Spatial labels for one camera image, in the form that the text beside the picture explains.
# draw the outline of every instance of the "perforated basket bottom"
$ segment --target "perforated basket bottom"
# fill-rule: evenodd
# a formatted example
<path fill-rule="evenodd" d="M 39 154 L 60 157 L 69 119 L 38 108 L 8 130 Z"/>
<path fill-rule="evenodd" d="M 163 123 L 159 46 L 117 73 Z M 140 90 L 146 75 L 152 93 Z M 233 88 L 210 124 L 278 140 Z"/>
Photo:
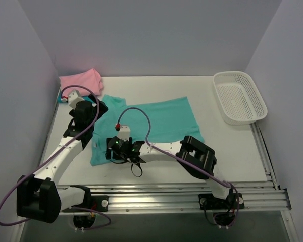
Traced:
<path fill-rule="evenodd" d="M 238 83 L 219 84 L 217 91 L 222 107 L 229 118 L 239 121 L 257 118 L 254 106 L 242 85 Z"/>

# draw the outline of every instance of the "gray floor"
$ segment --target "gray floor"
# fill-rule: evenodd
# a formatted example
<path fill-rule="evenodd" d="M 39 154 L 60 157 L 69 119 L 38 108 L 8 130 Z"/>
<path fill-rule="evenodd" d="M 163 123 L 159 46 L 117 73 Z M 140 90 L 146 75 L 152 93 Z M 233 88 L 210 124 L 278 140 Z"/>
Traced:
<path fill-rule="evenodd" d="M 74 232 L 71 216 L 53 224 L 27 222 L 21 241 L 289 241 L 280 212 L 243 212 L 229 230 L 209 225 L 200 214 L 113 215 L 100 230 Z M 105 219 L 97 218 L 98 223 Z"/>

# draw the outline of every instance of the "cable connector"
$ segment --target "cable connector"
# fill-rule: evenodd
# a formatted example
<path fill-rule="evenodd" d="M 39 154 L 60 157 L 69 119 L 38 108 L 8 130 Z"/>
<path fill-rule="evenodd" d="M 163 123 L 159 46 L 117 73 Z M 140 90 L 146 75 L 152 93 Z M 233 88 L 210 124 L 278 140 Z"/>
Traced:
<path fill-rule="evenodd" d="M 119 131 L 120 130 L 120 127 L 121 127 L 121 125 L 120 124 L 116 124 L 116 131 Z"/>

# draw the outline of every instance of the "laundry basket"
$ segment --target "laundry basket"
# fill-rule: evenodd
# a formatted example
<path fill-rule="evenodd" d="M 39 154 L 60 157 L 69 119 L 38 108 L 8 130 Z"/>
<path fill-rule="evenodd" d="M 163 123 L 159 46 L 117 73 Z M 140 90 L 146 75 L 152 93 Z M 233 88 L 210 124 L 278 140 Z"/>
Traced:
<path fill-rule="evenodd" d="M 219 72 L 213 84 L 221 116 L 228 124 L 251 124 L 266 117 L 267 107 L 247 73 Z"/>

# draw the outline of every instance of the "folded pink towel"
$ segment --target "folded pink towel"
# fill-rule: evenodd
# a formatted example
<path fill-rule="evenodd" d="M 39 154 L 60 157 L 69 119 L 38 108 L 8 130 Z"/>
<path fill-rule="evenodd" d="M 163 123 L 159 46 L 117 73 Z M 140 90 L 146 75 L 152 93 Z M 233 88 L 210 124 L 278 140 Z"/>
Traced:
<path fill-rule="evenodd" d="M 101 95 L 101 89 L 103 88 L 103 84 L 101 81 L 101 75 L 99 72 L 96 71 L 96 69 L 92 68 L 86 72 L 80 73 L 80 74 L 75 74 L 75 75 L 70 75 L 70 76 L 63 76 L 60 77 L 61 79 L 61 89 L 69 86 L 69 85 L 81 85 L 84 87 L 87 87 L 90 89 L 92 92 L 95 93 L 95 95 L 99 96 Z M 63 97 L 67 97 L 67 95 L 72 91 L 72 90 L 78 90 L 82 96 L 88 96 L 90 93 L 82 88 L 67 88 L 63 92 Z"/>

